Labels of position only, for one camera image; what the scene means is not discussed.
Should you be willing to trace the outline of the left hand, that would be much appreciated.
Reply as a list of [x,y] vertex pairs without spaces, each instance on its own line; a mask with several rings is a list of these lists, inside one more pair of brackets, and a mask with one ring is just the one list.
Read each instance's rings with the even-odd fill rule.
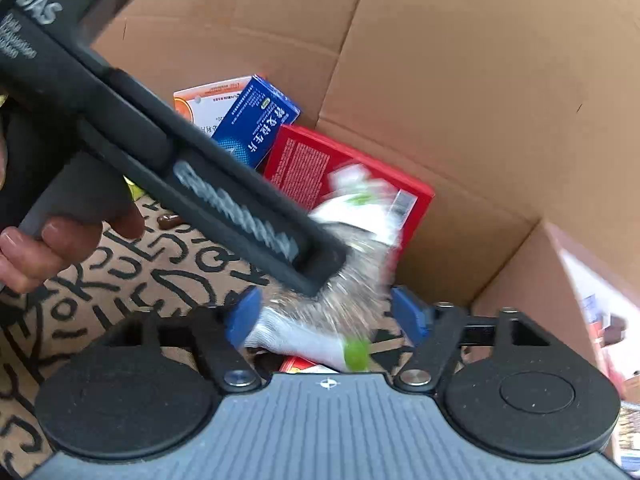
[[58,272],[88,259],[99,245],[103,221],[81,223],[50,218],[38,240],[10,226],[1,233],[1,284],[18,294],[32,292]]

